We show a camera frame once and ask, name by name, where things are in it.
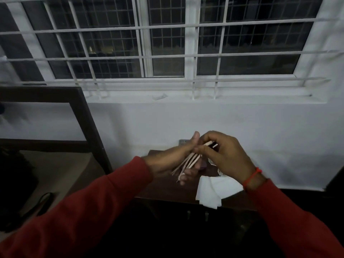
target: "dark brown table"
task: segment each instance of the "dark brown table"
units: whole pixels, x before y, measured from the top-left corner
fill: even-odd
[[[157,152],[159,151],[150,150],[149,155]],[[217,168],[208,163],[208,166],[205,170],[200,171],[193,181],[187,182],[184,186],[181,186],[179,183],[177,183],[177,176],[167,175],[161,178],[155,178],[153,182],[150,183],[136,197],[150,200],[199,204],[195,198],[201,175],[218,176]],[[226,199],[222,199],[222,207],[242,210],[256,210],[253,203],[244,191],[241,191]]]

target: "wall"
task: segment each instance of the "wall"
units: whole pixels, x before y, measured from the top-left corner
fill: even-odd
[[[0,138],[84,140],[68,104],[5,104]],[[239,139],[280,187],[320,190],[344,165],[344,89],[327,104],[89,104],[114,168],[194,130]]]

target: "forearm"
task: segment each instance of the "forearm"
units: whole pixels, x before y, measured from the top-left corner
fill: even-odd
[[[99,242],[123,207],[151,180],[148,166],[135,157],[32,219],[0,243],[0,257],[80,256]]]
[[[287,257],[344,257],[344,249],[329,228],[299,208],[271,180],[248,195]]]

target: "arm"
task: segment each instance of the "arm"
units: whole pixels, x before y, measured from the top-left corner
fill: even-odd
[[[194,149],[210,158],[222,173],[243,184],[255,172],[255,166],[236,138],[209,131],[199,141],[219,144]],[[263,175],[257,174],[247,184],[247,192],[268,225],[273,240],[287,257],[344,257],[344,248],[327,226],[311,213],[303,211]]]
[[[0,243],[0,257],[79,257],[152,179],[144,160],[135,157],[32,219]]]
[[[294,204],[271,180],[248,195],[286,257],[344,257],[344,248],[329,228]]]

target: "red bracelet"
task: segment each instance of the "red bracelet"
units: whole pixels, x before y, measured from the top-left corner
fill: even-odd
[[[246,191],[246,186],[247,186],[248,182],[250,182],[250,180],[251,180],[255,175],[257,175],[258,173],[261,173],[261,172],[262,172],[261,169],[256,168],[256,171],[255,171],[249,178],[247,178],[245,182],[243,182],[243,189],[244,189],[245,191]]]

